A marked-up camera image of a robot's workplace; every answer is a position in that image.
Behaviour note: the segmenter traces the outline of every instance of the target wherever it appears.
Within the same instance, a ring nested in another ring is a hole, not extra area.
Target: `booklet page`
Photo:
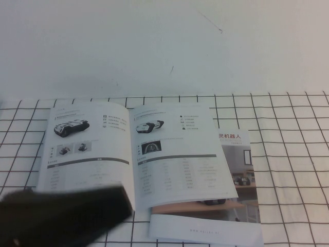
[[[264,246],[248,131],[218,135],[239,198],[152,208],[150,237],[232,246]]]
[[[237,197],[207,107],[142,106],[130,124],[137,208]]]
[[[70,191],[122,184],[134,205],[128,110],[115,103],[52,109],[39,191]]]

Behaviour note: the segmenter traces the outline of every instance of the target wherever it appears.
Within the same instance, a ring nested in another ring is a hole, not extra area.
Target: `grid cloth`
[[[219,128],[249,130],[265,245],[329,246],[328,96],[322,92],[5,101],[0,105],[0,197],[35,188],[50,108],[86,101],[111,101],[128,109],[157,102],[202,102]],[[91,246],[210,246],[149,239],[149,221],[149,211],[134,213]]]

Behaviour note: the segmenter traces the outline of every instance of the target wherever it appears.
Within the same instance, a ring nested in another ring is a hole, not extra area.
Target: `black object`
[[[89,128],[90,124],[87,120],[74,120],[74,121],[68,121],[61,123],[59,125],[56,125],[54,128],[54,132],[59,135],[60,137],[67,137],[68,135],[84,131],[85,129]]]
[[[236,178],[235,179],[235,181],[234,181],[234,183],[236,184],[236,185],[250,185],[251,184],[251,182],[250,182],[250,179],[249,178],[245,178],[245,177],[238,177],[238,178]]]
[[[158,148],[158,146],[155,143],[151,143],[145,147],[143,154],[152,153],[152,152],[156,152],[156,151],[160,151],[160,149]]]
[[[207,201],[204,201],[204,203],[207,206],[220,205],[220,204],[224,204],[225,202],[226,202],[226,199],[215,199],[215,200],[207,200]]]
[[[136,127],[137,133],[151,133],[152,130],[155,129],[160,129],[161,126],[164,124],[164,121],[161,120],[156,120],[156,121],[149,121],[146,123],[142,123],[141,125],[138,125]]]
[[[68,151],[70,151],[69,148],[66,148],[66,147],[65,147],[65,148],[62,148],[61,151],[60,151],[60,154],[61,154],[61,155],[64,155],[64,154],[67,153]]]
[[[132,214],[123,187],[15,192],[0,202],[1,247],[84,247]]]
[[[86,147],[86,144],[85,144],[85,143],[82,143],[78,150],[81,151],[81,152],[84,152],[84,151],[86,151],[87,149],[88,149],[88,148]]]

